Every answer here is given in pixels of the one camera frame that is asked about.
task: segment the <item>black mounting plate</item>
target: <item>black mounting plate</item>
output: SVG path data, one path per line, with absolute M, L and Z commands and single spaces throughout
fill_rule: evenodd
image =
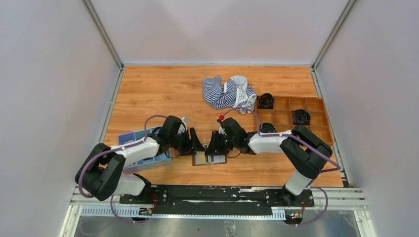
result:
M 306 207 L 314 206 L 311 190 L 304 190 L 291 205 L 282 199 L 281 190 L 251 186 L 153 185 L 151 195 L 158 197 L 155 214 L 272 215 L 273 206 L 302 207 L 302 198 Z M 129 195 L 121 197 L 120 203 L 139 204 L 130 200 Z M 150 197 L 143 204 L 152 203 Z

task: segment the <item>gray floor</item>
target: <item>gray floor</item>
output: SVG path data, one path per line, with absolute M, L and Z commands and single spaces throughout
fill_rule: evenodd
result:
M 305 221 L 316 217 L 313 210 L 306 210 Z M 225 221 L 204 219 L 150 219 L 143 224 L 127 224 L 113 217 L 84 217 L 83 231 L 93 233 L 108 223 L 109 227 L 97 235 L 104 237 L 359 237 L 352 211 L 327 211 L 318 222 L 296 229 L 282 221 Z M 84 236 L 76 231 L 77 237 Z

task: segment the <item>wood grain surface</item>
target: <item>wood grain surface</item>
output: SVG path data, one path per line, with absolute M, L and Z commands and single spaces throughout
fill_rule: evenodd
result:
M 317 97 L 308 67 L 277 66 L 127 66 L 105 137 L 107 145 L 117 145 L 118 135 L 143 130 L 151 115 L 188 117 L 201 143 L 209 143 L 218 130 L 218 116 L 228 109 L 215 110 L 202 96 L 202 79 L 220 75 L 222 83 L 231 76 L 244 75 L 257 95 Z M 254 131 L 252 114 L 233 111 L 246 131 Z M 150 120 L 159 126 L 163 118 Z M 192 157 L 173 159 L 172 165 L 139 172 L 153 184 L 282 186 L 294 167 L 282 154 L 240 155 L 226 164 L 192 166 Z M 313 185 L 342 187 L 338 172 L 322 174 Z

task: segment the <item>striped cloth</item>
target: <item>striped cloth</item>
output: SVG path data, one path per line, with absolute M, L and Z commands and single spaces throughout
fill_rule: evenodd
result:
M 205 101 L 216 110 L 237 106 L 253 110 L 256 101 L 254 89 L 248 86 L 248 80 L 244 76 L 233 76 L 224 85 L 221 84 L 220 76 L 204 78 L 202 94 Z

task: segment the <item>white wall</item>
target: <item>white wall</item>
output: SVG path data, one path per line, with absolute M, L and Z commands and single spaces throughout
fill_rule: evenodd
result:
M 311 64 L 347 0 L 92 0 L 124 63 Z
M 380 237 L 419 232 L 417 0 L 360 0 L 319 74 L 347 170 Z
M 0 236 L 58 236 L 118 69 L 80 0 L 0 4 Z

